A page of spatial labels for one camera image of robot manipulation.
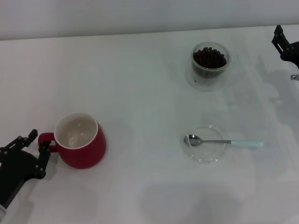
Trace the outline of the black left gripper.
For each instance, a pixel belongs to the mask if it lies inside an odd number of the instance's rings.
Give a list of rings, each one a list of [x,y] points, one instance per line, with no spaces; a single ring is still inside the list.
[[[50,141],[39,146],[38,159],[30,153],[22,151],[38,136],[33,129],[28,137],[18,136],[5,147],[0,148],[0,204],[7,208],[23,184],[35,177],[43,179],[50,158]]]

